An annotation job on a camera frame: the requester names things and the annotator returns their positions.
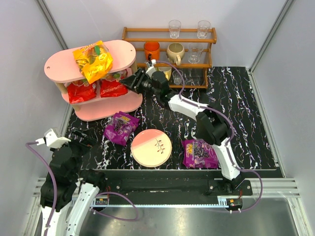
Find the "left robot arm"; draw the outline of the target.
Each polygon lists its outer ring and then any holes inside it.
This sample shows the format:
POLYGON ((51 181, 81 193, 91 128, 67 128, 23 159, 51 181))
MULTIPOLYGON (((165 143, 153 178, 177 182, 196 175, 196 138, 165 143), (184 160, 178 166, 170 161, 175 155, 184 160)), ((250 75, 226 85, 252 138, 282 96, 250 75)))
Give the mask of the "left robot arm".
POLYGON ((81 170, 82 158, 98 146, 88 130, 73 129, 79 140, 61 136, 54 128, 38 139, 52 151, 52 160, 40 189, 43 236, 77 236, 95 196, 105 190, 105 174, 81 170))

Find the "red candy bag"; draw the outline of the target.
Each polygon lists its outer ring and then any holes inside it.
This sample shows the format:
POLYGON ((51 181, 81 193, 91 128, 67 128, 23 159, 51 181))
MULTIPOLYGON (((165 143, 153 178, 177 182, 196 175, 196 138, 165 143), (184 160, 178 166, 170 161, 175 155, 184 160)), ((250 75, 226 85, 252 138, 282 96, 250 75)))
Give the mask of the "red candy bag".
POLYGON ((100 97, 119 97, 128 93, 126 86, 120 80, 127 77, 127 70, 107 74, 100 79, 100 97))
POLYGON ((96 82, 89 84, 87 80, 79 80, 67 86, 70 104, 82 103, 96 98, 96 82))

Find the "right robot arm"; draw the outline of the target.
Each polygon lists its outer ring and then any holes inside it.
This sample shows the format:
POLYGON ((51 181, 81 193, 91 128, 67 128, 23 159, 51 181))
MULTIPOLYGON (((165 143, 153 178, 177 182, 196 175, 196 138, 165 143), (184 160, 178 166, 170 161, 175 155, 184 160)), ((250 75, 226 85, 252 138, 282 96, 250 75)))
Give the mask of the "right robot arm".
POLYGON ((138 69, 133 75, 120 80, 120 83, 137 94, 150 92, 164 108, 195 120, 195 136, 214 148, 226 185, 235 190, 244 181, 230 144, 234 131, 224 114, 211 105, 192 101, 172 90, 160 71, 149 76, 144 70, 138 69))

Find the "orange candy bag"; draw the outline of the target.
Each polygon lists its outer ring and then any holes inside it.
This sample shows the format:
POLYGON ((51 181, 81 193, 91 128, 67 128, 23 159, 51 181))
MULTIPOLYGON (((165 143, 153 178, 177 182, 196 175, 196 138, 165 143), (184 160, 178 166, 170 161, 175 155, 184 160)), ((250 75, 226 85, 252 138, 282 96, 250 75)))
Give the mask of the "orange candy bag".
POLYGON ((105 77, 112 69, 113 57, 101 40, 72 53, 80 73, 89 84, 105 77))

